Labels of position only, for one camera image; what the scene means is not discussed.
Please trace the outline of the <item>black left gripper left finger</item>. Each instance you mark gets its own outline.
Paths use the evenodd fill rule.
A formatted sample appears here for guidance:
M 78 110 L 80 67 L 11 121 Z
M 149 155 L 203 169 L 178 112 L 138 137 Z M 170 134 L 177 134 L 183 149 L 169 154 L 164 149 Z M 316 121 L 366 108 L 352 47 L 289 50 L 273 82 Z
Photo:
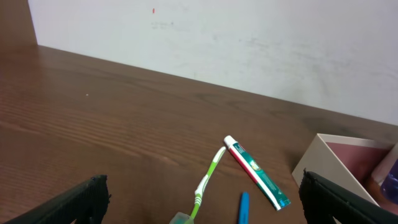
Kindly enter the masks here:
M 107 178 L 107 175 L 93 176 L 7 223 L 101 223 L 111 197 Z

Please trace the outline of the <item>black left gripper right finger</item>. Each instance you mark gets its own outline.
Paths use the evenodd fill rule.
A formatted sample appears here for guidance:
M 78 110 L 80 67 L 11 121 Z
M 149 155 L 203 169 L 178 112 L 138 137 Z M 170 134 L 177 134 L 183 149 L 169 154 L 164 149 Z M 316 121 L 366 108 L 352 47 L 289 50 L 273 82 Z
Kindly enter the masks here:
M 397 224 L 397 215 L 315 172 L 304 170 L 299 197 L 308 224 Z

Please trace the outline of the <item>green white toothpaste tube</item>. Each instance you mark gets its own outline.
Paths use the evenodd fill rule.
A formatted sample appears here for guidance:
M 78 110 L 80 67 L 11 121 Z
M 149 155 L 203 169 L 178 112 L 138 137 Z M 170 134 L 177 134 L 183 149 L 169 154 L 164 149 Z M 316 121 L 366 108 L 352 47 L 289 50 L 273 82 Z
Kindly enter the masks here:
M 273 207 L 279 211 L 290 205 L 290 200 L 264 172 L 252 156 L 231 136 L 224 138 L 228 151 L 236 159 L 239 165 L 250 176 L 252 181 L 258 186 L 262 193 L 267 197 Z

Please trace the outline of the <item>white lotion tube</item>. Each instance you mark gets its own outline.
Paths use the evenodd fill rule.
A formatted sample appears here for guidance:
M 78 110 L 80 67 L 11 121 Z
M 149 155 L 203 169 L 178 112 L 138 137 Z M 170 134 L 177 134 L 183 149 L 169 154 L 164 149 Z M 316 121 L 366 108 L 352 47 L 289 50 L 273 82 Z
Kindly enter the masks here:
M 389 151 L 383 160 L 373 170 L 371 177 L 379 186 L 382 185 L 393 165 L 397 161 L 397 144 Z

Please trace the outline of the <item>blue disposable razor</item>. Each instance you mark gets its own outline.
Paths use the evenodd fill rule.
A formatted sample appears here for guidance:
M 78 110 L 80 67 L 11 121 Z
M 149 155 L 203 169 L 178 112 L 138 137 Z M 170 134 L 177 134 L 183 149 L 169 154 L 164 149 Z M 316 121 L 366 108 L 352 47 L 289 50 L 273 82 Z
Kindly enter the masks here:
M 249 218 L 249 194 L 243 192 L 239 203 L 239 213 L 237 224 L 248 224 Z

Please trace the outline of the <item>white cardboard box pink interior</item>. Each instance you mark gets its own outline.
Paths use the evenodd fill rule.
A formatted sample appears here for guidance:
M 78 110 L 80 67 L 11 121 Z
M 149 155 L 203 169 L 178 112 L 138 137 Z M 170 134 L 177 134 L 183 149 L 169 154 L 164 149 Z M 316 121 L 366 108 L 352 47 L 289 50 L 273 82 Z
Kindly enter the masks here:
M 371 174 L 396 144 L 370 139 L 317 134 L 292 172 L 300 184 L 303 171 L 312 171 L 392 213 L 397 204 L 382 194 Z

